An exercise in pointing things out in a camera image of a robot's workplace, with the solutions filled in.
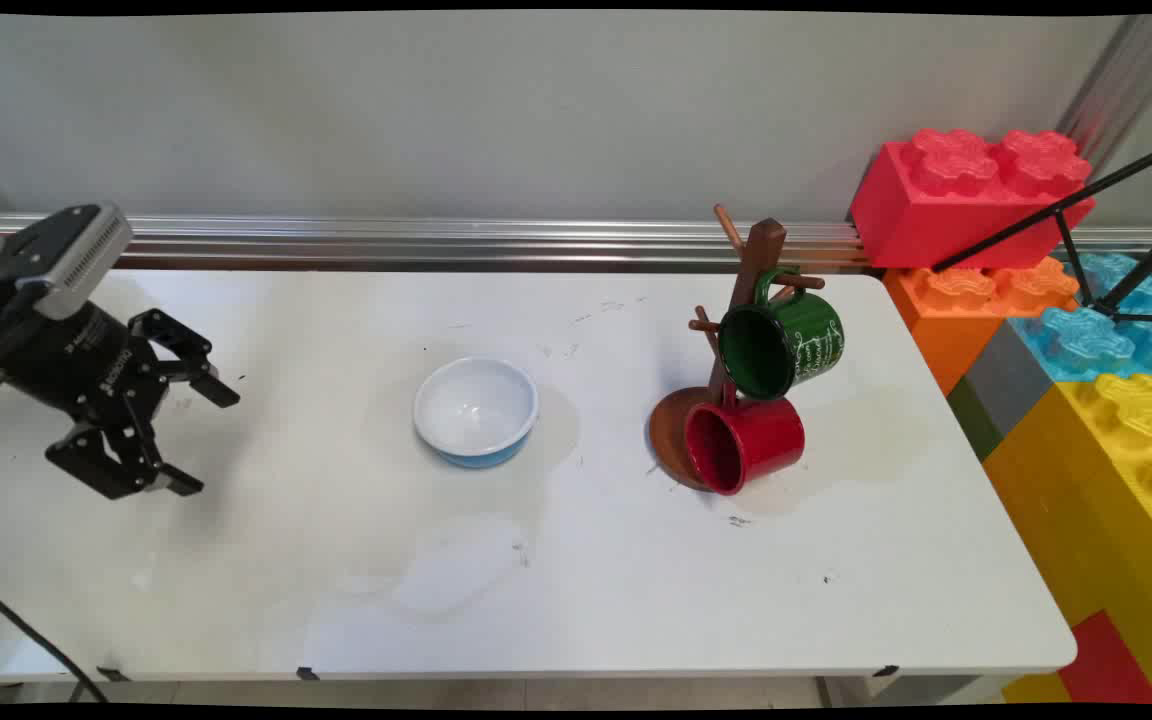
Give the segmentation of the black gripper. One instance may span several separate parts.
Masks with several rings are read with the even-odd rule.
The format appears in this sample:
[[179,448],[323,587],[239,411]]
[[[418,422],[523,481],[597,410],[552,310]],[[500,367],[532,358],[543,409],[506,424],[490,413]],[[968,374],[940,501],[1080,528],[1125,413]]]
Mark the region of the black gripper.
[[70,415],[71,429],[45,457],[109,500],[169,488],[197,495],[204,483],[157,447],[156,411],[166,384],[185,382],[218,407],[238,393],[211,363],[212,344],[160,309],[119,323],[86,302],[65,320],[33,310],[5,316],[0,300],[0,374],[41,406]]

